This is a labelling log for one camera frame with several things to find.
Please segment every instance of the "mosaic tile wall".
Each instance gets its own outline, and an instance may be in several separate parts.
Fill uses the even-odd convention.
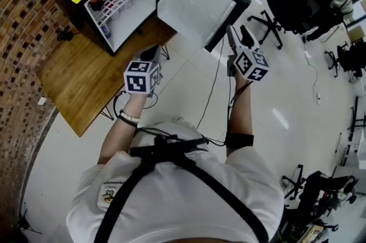
[[[34,149],[54,111],[35,74],[57,46],[57,33],[74,30],[53,0],[0,0],[0,238],[18,220],[23,184]]]

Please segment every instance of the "wooden desk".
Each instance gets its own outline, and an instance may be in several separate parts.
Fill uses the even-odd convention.
[[[124,85],[133,56],[150,45],[164,45],[176,32],[151,18],[114,57],[82,34],[57,47],[37,71],[47,96],[80,137]]]

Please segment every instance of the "open fridge door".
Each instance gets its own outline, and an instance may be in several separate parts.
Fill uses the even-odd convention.
[[[159,0],[158,17],[187,39],[211,51],[226,26],[249,6],[250,0]]]

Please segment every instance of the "wrist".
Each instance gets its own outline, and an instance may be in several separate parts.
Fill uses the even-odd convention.
[[[131,97],[130,97],[129,101],[143,102],[145,104],[147,98],[148,98],[147,94],[131,94]]]
[[[237,91],[238,89],[242,88],[243,86],[249,83],[249,81],[247,79],[244,79],[242,76],[236,77],[235,80],[236,80],[235,91]]]

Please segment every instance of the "black armband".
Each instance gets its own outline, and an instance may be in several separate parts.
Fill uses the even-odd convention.
[[[241,149],[246,146],[253,146],[254,136],[242,133],[226,133],[224,144],[230,149]]]

